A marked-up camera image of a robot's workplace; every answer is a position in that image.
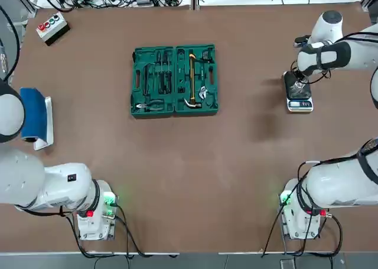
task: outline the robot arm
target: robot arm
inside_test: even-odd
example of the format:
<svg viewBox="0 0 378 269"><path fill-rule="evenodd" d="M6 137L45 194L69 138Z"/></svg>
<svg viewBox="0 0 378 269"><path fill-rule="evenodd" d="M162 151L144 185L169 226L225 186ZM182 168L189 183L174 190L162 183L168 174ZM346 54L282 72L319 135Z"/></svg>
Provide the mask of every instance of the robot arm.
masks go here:
<svg viewBox="0 0 378 269"><path fill-rule="evenodd" d="M341 14L335 11L327 11L319 17L307 44L298 53L298 70L303 77L332 69L374 70L370 94L378 108L378 24L362 30L354 37L342 38L342 22Z"/></svg>
<svg viewBox="0 0 378 269"><path fill-rule="evenodd" d="M25 121L20 95L0 82L0 143L14 139ZM116 196L103 180L92 180L81 163L44 167L35 156L0 144L0 203L27 211L64 206L76 212L81 239L114 237Z"/></svg>
<svg viewBox="0 0 378 269"><path fill-rule="evenodd" d="M378 108L378 25L343 37L342 16L335 11L323 13L311 36L297 38L301 46L296 60L297 70L286 79L302 90L305 78L327 70L374 70L370 93ZM290 196L283 207L284 232L295 239L317 236L321 209L378 205L378 139L365 144L357 152L345 157L319 162L303 180L287 182L280 195L281 202Z"/></svg>

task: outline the open toolbox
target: open toolbox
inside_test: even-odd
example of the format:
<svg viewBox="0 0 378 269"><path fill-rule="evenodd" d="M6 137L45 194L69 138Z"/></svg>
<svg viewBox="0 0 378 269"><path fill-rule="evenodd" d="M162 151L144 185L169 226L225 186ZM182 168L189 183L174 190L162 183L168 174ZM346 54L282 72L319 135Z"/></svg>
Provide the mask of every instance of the open toolbox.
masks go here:
<svg viewBox="0 0 378 269"><path fill-rule="evenodd" d="M215 46L140 47L133 53L135 118L216 114Z"/></svg>

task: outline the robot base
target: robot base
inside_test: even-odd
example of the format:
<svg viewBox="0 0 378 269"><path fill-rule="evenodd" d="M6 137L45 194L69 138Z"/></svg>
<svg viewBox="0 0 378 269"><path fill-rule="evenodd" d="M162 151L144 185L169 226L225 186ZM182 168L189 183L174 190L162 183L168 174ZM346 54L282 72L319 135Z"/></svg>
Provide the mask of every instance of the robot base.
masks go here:
<svg viewBox="0 0 378 269"><path fill-rule="evenodd" d="M297 179L289 180L285 186L285 189L279 196L280 204L287 199L288 195L290 192L292 192L297 183ZM308 227L310 215L303 211L300 207L296 192L293 192L293 194L290 196L289 200L287 201L287 205L283 207L281 215L283 235L289 235L290 239L305 239L307 229L309 229L307 235L308 239L315 238L318 235L320 215L313 216L311 219L311 224Z"/></svg>
<svg viewBox="0 0 378 269"><path fill-rule="evenodd" d="M45 104L47 113L46 142L41 138L38 138L36 142L34 142L34 149L36 151L48 147L54 143L53 102L49 96L45 98Z"/></svg>
<svg viewBox="0 0 378 269"><path fill-rule="evenodd" d="M80 239L84 241L114 239L117 208L109 206L117 203L117 197L107 182L97 180L100 186L100 200L92 216L81 217L77 215Z"/></svg>

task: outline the brown tabletop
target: brown tabletop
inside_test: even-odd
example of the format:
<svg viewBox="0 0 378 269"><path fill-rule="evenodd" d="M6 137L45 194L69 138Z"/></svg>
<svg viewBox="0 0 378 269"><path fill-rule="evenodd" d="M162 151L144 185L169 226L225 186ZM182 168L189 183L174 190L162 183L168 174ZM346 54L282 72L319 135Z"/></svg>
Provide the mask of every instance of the brown tabletop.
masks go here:
<svg viewBox="0 0 378 269"><path fill-rule="evenodd" d="M311 114L286 113L281 75L296 57L293 40L311 33L329 9L343 14L345 34L370 25L357 3L78 9L64 15L71 31L47 47L35 27L54 11L40 10L27 27L14 85L52 97L55 142L39 152L16 145L46 166L85 163L94 178L109 182L144 251L259 251L277 195L302 161L349 153L377 135L372 72L334 72L312 87ZM131 117L134 48L200 43L216 45L219 113ZM65 219L30 216L10 205L0 210L0 251L77 251ZM377 208L332 213L343 225L343 251L378 250ZM307 249L334 249L337 230L332 221L328 226ZM85 245L126 251L122 228L116 241ZM278 226L268 250L283 250Z"/></svg>

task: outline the black band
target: black band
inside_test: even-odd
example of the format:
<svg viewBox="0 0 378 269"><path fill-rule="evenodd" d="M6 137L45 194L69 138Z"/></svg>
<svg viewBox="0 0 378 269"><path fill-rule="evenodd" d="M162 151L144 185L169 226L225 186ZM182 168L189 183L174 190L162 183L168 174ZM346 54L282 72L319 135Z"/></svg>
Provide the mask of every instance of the black band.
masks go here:
<svg viewBox="0 0 378 269"><path fill-rule="evenodd" d="M359 150L356 154L356 157L360 163L360 166L362 170L364 171L364 174L375 184L378 184L378 176L373 172L372 168L369 166L366 156L362 152L362 149Z"/></svg>

